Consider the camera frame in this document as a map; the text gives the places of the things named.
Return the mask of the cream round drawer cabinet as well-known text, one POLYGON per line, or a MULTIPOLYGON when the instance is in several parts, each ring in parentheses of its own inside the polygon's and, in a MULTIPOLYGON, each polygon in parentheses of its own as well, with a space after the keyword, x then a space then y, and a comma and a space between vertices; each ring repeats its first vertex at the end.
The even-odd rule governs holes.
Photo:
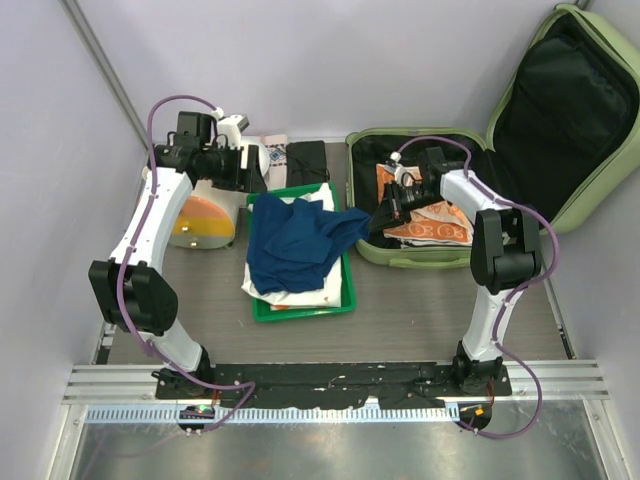
POLYGON ((246 195, 217 189, 209 181, 192 182, 185 173, 159 167, 145 172, 144 190, 131 238, 137 253, 164 253, 168 245, 218 249, 232 243, 246 195))

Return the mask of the orange cartoon print towel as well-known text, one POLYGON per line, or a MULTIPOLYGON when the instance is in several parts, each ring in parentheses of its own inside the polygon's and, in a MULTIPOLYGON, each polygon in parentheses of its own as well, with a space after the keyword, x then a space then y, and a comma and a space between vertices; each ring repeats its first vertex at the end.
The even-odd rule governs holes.
POLYGON ((382 234, 399 240, 402 248, 470 246, 473 225, 458 207, 441 201, 412 211, 409 223, 385 229, 382 234))

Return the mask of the blue garment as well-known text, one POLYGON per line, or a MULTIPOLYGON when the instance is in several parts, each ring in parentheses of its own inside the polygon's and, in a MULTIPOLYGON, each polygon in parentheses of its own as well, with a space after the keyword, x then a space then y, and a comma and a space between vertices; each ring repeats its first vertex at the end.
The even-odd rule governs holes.
POLYGON ((324 287, 335 262, 369 235, 370 215, 358 208, 331 211, 321 200, 291 203, 264 193, 253 204, 246 262, 260 295, 324 287))

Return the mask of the white garment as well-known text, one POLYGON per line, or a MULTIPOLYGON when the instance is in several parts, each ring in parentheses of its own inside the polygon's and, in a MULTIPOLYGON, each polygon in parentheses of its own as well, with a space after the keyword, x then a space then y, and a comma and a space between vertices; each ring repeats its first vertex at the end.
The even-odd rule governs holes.
MULTIPOLYGON (((258 195, 251 202, 250 210, 253 213, 253 204, 258 195)), ((321 200, 323 202, 324 208, 326 210, 332 210, 333 205, 331 204, 331 192, 323 192, 318 191, 313 196, 309 196, 308 201, 321 200)), ((241 285, 241 289, 250 295, 251 297, 263 297, 266 302, 269 302, 272 305, 324 305, 324 306, 337 306, 339 303, 339 297, 332 293, 333 289, 338 290, 340 286, 338 283, 339 274, 340 274, 340 266, 338 265, 339 259, 335 262, 334 266, 330 270, 330 273, 325 278, 324 287, 319 290, 308 291, 303 293, 288 293, 288 292, 275 292, 266 295, 260 295, 256 288, 254 287, 250 275, 248 264, 245 261, 244 268, 244 279, 241 285)))

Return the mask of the floral orange cloth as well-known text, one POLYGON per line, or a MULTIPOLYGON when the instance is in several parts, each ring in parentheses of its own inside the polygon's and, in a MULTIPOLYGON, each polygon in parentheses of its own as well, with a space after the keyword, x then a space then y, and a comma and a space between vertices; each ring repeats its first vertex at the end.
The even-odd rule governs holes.
POLYGON ((287 311, 287 310, 292 310, 296 308, 298 307, 290 306, 290 305, 270 305, 269 306, 270 311, 287 311))

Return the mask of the green plastic tray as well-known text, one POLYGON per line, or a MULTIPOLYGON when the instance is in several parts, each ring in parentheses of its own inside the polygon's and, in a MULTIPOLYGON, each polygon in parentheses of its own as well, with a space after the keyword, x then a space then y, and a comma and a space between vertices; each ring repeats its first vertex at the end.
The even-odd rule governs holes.
MULTIPOLYGON (((302 186, 289 187, 284 189, 272 190, 271 194, 284 199, 287 203, 291 203, 295 198, 305 198, 313 196, 316 192, 331 192, 331 204, 333 211, 341 211, 339 205, 336 186, 331 182, 308 184, 302 186)), ((332 293, 339 297, 337 306, 324 305, 284 305, 282 308, 266 302, 263 297, 252 298, 252 314, 256 322, 270 323, 280 322, 293 319, 307 319, 325 315, 337 315, 349 313, 355 310, 357 306, 355 287, 351 273, 349 255, 344 252, 338 262, 340 266, 340 274, 338 290, 333 289, 332 293)))

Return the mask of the green hard-shell suitcase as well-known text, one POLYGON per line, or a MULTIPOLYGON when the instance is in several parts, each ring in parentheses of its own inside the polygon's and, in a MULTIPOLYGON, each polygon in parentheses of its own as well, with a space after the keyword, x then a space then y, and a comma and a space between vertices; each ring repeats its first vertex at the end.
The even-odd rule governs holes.
POLYGON ((539 26, 484 134, 371 128, 346 144, 351 207, 375 211, 376 168, 393 151, 413 167, 437 146, 566 233, 639 165, 639 51, 601 15, 560 4, 539 26))

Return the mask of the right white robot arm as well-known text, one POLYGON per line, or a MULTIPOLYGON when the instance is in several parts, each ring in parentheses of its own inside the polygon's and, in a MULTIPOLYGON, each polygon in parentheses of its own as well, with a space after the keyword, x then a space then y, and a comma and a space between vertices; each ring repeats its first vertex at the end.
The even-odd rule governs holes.
POLYGON ((427 150, 419 178, 401 165, 399 150, 386 165, 393 179, 384 184, 370 232, 407 224, 413 212, 442 200, 458 207, 473 225, 470 267, 478 290, 469 328, 452 360, 450 381, 462 394, 477 394, 500 376, 501 325, 521 296, 517 288, 541 272, 539 221, 511 206, 466 163, 446 160, 439 147, 427 150))

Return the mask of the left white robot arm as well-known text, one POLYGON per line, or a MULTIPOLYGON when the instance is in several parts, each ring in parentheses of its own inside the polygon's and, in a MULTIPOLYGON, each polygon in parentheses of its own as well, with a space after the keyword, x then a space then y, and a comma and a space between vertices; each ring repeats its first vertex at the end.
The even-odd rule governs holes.
POLYGON ((181 209, 197 183, 218 190, 266 189, 265 147, 242 137, 247 116, 181 112, 163 144, 150 145, 145 185, 123 238, 106 260, 92 262, 88 277, 106 322, 129 332, 166 371, 179 374, 190 398, 205 397, 214 383, 206 349, 178 320, 178 297, 162 276, 162 263, 181 209))

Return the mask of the white paper plate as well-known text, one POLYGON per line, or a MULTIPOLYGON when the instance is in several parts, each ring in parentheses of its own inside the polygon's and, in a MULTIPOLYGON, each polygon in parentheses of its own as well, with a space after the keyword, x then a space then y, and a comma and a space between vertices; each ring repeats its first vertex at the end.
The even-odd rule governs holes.
POLYGON ((243 146, 241 172, 246 193, 264 193, 268 190, 269 154, 262 144, 248 143, 243 146))

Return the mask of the patterned cloth placemat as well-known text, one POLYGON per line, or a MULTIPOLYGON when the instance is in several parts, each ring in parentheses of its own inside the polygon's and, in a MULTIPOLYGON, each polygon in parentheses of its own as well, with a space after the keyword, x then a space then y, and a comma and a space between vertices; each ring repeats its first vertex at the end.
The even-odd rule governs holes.
POLYGON ((266 185, 269 190, 279 190, 287 184, 287 145, 286 134, 262 135, 262 143, 268 151, 269 167, 266 175, 266 185))

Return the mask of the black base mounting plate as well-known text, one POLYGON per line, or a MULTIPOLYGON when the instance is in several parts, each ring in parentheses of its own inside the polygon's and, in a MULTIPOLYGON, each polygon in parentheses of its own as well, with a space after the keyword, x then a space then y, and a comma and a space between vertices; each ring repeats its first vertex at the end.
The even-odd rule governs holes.
POLYGON ((245 408, 345 410, 361 408, 373 397, 383 409, 436 407, 443 397, 483 397, 512 394, 510 379, 501 367, 492 380, 456 382, 452 366, 436 362, 219 364, 208 381, 231 385, 231 391, 215 393, 167 368, 155 370, 155 396, 161 400, 217 400, 222 407, 236 406, 255 389, 245 408))

